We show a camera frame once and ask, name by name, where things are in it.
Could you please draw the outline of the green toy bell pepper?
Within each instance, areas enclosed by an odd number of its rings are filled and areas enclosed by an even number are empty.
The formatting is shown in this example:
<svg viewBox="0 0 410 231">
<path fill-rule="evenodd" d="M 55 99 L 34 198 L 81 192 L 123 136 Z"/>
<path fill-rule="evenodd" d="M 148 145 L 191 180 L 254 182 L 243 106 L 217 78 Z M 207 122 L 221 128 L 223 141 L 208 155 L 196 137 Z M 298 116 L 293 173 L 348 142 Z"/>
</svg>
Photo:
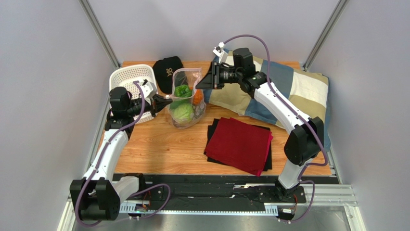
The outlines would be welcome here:
<svg viewBox="0 0 410 231">
<path fill-rule="evenodd" d="M 177 98 L 190 98 L 192 97 L 192 89 L 186 85 L 180 85 L 175 87 L 174 96 Z"/>
</svg>

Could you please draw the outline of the green toy cabbage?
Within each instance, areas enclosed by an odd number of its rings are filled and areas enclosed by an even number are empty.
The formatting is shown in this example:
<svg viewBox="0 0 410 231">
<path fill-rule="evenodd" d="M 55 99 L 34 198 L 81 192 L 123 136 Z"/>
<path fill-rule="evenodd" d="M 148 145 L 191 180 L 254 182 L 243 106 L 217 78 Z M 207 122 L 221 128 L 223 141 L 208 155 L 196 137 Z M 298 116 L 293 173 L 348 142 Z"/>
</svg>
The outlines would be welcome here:
<svg viewBox="0 0 410 231">
<path fill-rule="evenodd" d="M 190 103 L 184 103 L 172 109 L 171 114 L 175 122 L 179 124 L 186 124 L 192 121 L 194 109 Z"/>
</svg>

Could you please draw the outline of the clear zip top bag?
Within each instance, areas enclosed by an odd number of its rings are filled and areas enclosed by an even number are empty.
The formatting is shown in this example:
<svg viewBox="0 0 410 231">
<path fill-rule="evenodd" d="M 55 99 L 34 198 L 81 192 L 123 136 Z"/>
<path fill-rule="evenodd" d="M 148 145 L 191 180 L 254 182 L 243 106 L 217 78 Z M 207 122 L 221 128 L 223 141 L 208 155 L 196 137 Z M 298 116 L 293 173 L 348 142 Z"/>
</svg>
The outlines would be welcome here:
<svg viewBox="0 0 410 231">
<path fill-rule="evenodd" d="M 202 79 L 201 68 L 181 68 L 172 77 L 172 103 L 166 106 L 170 123 L 186 129 L 198 123 L 205 114 L 206 103 L 202 90 L 196 88 Z"/>
</svg>

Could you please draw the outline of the green toy chili pepper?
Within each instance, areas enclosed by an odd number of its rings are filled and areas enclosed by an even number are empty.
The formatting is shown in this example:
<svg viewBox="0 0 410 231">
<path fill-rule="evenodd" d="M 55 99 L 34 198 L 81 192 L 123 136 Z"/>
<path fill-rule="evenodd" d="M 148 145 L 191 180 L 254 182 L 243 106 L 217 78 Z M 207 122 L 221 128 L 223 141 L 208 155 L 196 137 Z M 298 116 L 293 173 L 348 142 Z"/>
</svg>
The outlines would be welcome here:
<svg viewBox="0 0 410 231">
<path fill-rule="evenodd" d="M 191 98 L 174 98 L 173 102 L 169 105 L 170 110 L 178 108 L 181 104 L 191 105 Z"/>
</svg>

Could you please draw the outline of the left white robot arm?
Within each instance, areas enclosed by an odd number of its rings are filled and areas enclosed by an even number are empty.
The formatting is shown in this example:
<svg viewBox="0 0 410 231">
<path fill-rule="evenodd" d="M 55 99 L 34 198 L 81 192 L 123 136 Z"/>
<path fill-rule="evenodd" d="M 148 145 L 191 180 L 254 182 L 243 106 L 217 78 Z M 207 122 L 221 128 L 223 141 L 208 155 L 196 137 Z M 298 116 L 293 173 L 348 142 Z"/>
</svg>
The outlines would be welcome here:
<svg viewBox="0 0 410 231">
<path fill-rule="evenodd" d="M 134 125 L 143 114 L 148 112 L 154 116 L 173 101 L 157 94 L 150 84 L 136 84 L 136 87 L 139 90 L 136 99 L 124 87 L 110 90 L 111 109 L 106 118 L 102 146 L 84 176 L 70 185 L 76 220 L 84 227 L 116 220 L 125 200 L 147 192 L 140 189 L 144 183 L 142 174 L 126 174 L 117 183 L 112 183 L 114 170 Z"/>
</svg>

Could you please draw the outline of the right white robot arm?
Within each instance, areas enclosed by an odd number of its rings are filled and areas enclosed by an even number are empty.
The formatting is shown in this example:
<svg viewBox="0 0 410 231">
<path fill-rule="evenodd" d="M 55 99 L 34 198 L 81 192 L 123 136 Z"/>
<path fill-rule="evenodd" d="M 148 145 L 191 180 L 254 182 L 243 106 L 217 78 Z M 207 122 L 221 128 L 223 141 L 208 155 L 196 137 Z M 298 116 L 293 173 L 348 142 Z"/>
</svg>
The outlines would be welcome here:
<svg viewBox="0 0 410 231">
<path fill-rule="evenodd" d="M 274 195 L 280 201 L 290 199 L 300 185 L 303 172 L 323 149 L 324 122 L 319 117 L 309 117 L 295 107 L 274 86 L 267 74 L 257 71 L 248 48 L 233 51 L 232 65 L 224 62 L 228 54 L 222 44 L 215 47 L 213 53 L 218 60 L 211 62 L 197 88 L 222 90 L 227 84 L 235 84 L 282 123 L 289 135 L 284 146 L 287 161 L 275 180 Z"/>
</svg>

